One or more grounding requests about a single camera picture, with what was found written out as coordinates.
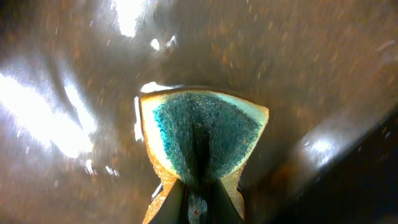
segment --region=wet surface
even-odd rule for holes
[[[269,108],[240,181],[249,223],[269,220],[398,103],[395,1],[133,2],[2,3],[3,220],[140,223],[160,182],[134,130],[149,82]]]

